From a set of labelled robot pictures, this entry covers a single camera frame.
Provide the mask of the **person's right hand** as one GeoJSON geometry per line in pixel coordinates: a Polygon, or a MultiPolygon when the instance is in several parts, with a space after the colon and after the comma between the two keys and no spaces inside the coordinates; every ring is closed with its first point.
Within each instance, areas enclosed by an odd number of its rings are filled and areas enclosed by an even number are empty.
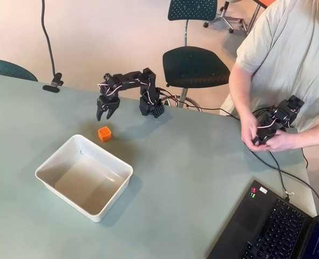
{"type": "Polygon", "coordinates": [[[253,140],[257,134],[258,122],[251,113],[245,113],[240,116],[241,120],[241,139],[246,146],[253,152],[267,151],[267,145],[253,144],[253,140]]]}

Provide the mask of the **person's left hand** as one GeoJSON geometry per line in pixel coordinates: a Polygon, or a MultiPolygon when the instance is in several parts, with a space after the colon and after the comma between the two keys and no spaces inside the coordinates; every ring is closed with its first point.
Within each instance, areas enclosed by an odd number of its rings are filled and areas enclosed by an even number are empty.
{"type": "Polygon", "coordinates": [[[277,130],[275,135],[266,143],[270,152],[281,152],[293,148],[292,136],[281,130],[277,130]]]}

